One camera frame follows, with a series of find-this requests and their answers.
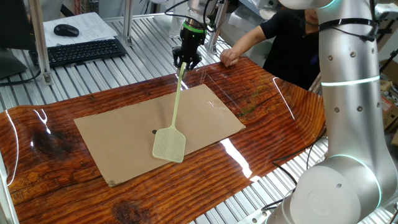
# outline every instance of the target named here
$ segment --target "hand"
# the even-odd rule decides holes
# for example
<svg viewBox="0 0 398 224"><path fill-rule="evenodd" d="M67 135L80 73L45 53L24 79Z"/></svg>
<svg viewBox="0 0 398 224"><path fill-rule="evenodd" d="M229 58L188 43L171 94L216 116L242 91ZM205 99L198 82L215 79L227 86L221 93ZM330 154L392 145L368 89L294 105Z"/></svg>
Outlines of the hand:
<svg viewBox="0 0 398 224"><path fill-rule="evenodd" d="M239 54L234 49L227 49L221 53L220 60L226 67L235 65L239 60Z"/></svg>

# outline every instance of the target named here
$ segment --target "computer mouse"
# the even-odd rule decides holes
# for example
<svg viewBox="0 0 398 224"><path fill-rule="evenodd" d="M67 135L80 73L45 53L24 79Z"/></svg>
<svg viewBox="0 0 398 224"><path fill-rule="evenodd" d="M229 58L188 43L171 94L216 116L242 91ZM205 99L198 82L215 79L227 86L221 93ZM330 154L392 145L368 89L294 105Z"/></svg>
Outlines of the computer mouse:
<svg viewBox="0 0 398 224"><path fill-rule="evenodd" d="M54 27L54 34L64 37L77 37L79 36L79 30L68 24L59 24Z"/></svg>

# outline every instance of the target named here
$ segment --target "fly swatter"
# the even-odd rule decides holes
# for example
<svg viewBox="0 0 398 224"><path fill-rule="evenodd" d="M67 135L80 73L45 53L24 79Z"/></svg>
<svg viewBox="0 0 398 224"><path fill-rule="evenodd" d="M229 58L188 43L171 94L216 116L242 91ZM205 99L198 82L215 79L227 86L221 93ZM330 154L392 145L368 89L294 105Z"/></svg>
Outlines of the fly swatter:
<svg viewBox="0 0 398 224"><path fill-rule="evenodd" d="M152 150L154 157L172 162L182 162L185 152L185 136L175 128L175 119L177 117L178 101L180 100L181 92L181 79L185 72L185 66L186 63L183 62L178 74L172 125L156 132L154 149Z"/></svg>

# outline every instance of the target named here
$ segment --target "wood grain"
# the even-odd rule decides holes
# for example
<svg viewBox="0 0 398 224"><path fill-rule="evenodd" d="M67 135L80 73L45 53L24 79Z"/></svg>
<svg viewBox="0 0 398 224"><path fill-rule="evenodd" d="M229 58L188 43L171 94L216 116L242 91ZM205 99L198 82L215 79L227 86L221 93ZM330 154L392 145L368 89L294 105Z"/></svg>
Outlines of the wood grain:
<svg viewBox="0 0 398 224"><path fill-rule="evenodd" d="M116 187L106 184L73 119L172 93L177 78L168 75L1 113L0 151L8 182L17 146L6 113L19 139L17 169L9 186L19 221L188 223L247 187L251 177L272 171L273 159L314 142L325 121L320 96L274 78L247 58L229 68L222 64L198 68L184 83L206 84L246 125L229 140L249 164L250 177L218 142L189 154L181 164L164 165Z"/></svg>

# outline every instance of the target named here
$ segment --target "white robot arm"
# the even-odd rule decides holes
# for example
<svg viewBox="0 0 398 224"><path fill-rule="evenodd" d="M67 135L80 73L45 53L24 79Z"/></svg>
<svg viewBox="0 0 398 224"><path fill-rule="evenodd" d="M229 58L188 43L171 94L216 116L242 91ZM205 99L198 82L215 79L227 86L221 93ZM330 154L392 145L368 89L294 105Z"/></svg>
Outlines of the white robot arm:
<svg viewBox="0 0 398 224"><path fill-rule="evenodd" d="M303 173L295 192L266 223L358 223L397 189L397 169L382 126L377 43L360 38L374 33L371 4L280 1L294 9L317 8L329 153Z"/></svg>

